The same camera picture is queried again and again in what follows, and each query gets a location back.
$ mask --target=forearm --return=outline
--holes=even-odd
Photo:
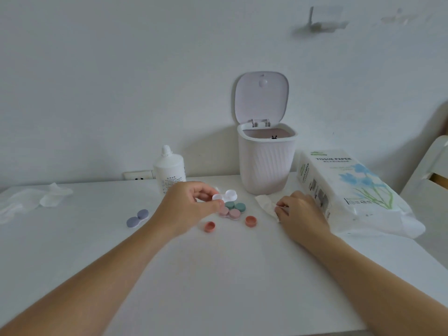
[[[377,336],[448,335],[448,309],[330,235],[305,246]]]
[[[101,335],[172,232],[149,220],[0,329],[6,335]]]

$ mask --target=tissue paper package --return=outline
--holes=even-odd
[[[344,150],[303,151],[297,171],[302,190],[321,207],[334,234],[416,238],[425,231],[409,205]]]

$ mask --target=hand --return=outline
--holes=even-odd
[[[224,206],[222,200],[211,199],[217,193],[213,187],[200,181],[180,181],[168,189],[151,220],[169,227],[174,237],[182,235],[199,220]]]
[[[289,207],[289,214],[281,207]],[[311,242],[331,236],[327,220],[310,195],[295,191],[281,198],[275,210],[289,238],[305,248]]]

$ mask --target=white wall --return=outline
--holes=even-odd
[[[294,34],[316,5],[342,5],[347,28]],[[399,7],[417,19],[381,23]],[[283,120],[299,148],[345,148],[400,190],[446,118],[447,8],[0,0],[0,186],[121,179],[151,169],[163,144],[188,175],[236,174],[232,89],[266,70],[289,80]]]

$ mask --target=white plastic bottle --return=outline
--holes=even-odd
[[[178,181],[186,181],[184,158],[173,154],[168,145],[162,147],[162,156],[154,163],[154,171],[162,196]]]

